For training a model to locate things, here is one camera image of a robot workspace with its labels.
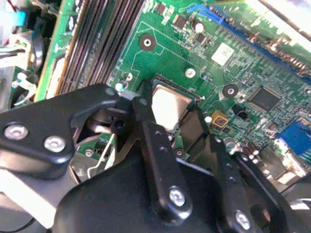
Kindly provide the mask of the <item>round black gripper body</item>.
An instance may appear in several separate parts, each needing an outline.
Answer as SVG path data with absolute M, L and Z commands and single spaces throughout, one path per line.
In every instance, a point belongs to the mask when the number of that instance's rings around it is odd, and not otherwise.
M 220 180 L 230 159 L 207 169 L 174 155 L 128 155 L 70 190 L 55 215 L 54 233 L 216 233 Z

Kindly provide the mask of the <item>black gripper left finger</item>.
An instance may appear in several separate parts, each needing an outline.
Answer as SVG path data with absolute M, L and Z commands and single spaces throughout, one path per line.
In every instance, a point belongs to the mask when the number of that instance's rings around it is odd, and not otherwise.
M 54 221 L 73 188 L 69 164 L 79 144 L 102 133 L 115 140 L 114 164 L 140 146 L 152 208 L 184 221 L 193 204 L 166 130 L 152 111 L 152 84 L 118 93 L 95 84 L 0 116 L 0 190 L 38 221 Z

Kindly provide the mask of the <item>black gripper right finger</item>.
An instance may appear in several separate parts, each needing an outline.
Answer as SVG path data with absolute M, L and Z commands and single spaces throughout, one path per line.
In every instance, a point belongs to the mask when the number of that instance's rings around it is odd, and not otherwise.
M 287 201 L 242 152 L 230 155 L 211 133 L 200 108 L 181 121 L 189 162 L 212 173 L 217 224 L 223 233 L 291 233 L 293 211 Z

